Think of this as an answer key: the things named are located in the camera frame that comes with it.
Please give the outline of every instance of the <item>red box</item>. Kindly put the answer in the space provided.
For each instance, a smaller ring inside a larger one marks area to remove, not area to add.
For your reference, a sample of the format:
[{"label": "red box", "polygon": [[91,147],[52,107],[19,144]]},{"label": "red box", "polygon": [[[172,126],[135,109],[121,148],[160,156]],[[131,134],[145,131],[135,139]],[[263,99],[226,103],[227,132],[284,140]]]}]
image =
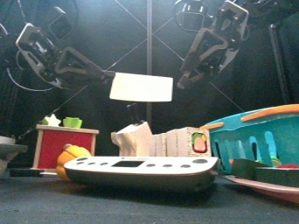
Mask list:
[{"label": "red box", "polygon": [[43,169],[47,172],[56,171],[57,158],[63,153],[65,144],[73,144],[85,148],[91,155],[95,155],[96,134],[95,129],[73,129],[65,127],[53,127],[37,125],[39,130],[33,169]]}]

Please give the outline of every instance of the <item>white electronic device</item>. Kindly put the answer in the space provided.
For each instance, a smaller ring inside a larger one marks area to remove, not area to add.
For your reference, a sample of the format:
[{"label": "white electronic device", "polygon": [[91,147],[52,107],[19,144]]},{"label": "white electronic device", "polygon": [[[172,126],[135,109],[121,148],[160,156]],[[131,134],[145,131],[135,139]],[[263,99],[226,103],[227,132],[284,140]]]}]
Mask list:
[{"label": "white electronic device", "polygon": [[64,168],[88,186],[198,192],[212,184],[218,164],[216,157],[77,157]]}]

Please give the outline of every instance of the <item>dark floor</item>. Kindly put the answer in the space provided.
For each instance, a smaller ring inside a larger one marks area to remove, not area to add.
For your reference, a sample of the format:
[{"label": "dark floor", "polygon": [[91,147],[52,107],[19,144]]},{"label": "dark floor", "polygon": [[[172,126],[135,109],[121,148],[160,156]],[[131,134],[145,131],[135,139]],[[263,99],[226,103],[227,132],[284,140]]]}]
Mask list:
[{"label": "dark floor", "polygon": [[298,223],[299,206],[216,177],[191,195],[0,178],[0,223]]}]

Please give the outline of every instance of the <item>turquoise laundry basket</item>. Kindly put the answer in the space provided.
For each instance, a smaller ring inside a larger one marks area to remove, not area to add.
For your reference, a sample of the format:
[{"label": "turquoise laundry basket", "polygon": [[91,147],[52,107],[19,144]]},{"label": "turquoise laundry basket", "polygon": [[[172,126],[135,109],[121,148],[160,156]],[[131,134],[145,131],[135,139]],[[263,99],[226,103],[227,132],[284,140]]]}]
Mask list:
[{"label": "turquoise laundry basket", "polygon": [[274,165],[299,165],[299,104],[248,111],[202,126],[210,130],[210,147],[230,174],[234,158]]}]

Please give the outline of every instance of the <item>black curtain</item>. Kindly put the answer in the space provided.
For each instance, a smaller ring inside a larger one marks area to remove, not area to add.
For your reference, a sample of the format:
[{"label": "black curtain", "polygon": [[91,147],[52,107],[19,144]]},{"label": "black curtain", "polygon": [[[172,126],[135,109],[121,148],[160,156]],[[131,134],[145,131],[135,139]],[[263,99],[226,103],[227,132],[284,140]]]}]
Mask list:
[{"label": "black curtain", "polygon": [[[52,7],[59,6],[68,14],[73,29],[69,36],[55,40],[59,47],[75,47],[103,69],[120,73],[147,73],[147,1],[140,0],[77,0],[20,1],[27,22],[44,27],[52,21]],[[16,1],[0,1],[0,22],[16,35],[24,27]],[[212,79],[203,79],[186,90],[176,88],[182,77],[183,58],[190,50],[195,33],[183,31],[174,22],[175,0],[154,0],[154,75],[174,78],[171,102],[152,104],[152,132],[204,123],[243,111],[282,105],[283,97],[276,73],[276,61],[268,28],[255,29],[243,43],[234,63]],[[223,1],[206,1],[210,13]],[[298,102],[298,16],[288,18],[280,26],[280,43],[292,102]],[[33,89],[48,89],[29,68],[21,71],[21,84]],[[81,91],[53,88],[32,92],[19,88],[11,132],[21,137],[19,144],[29,146],[20,154],[15,165],[32,165],[37,133],[36,123],[55,109],[59,119],[76,116],[83,120],[81,128],[99,130],[96,155],[117,155],[109,133],[121,130],[129,123],[128,101],[108,99],[109,85],[89,85]],[[145,119],[145,104],[140,103],[140,114]]]}]

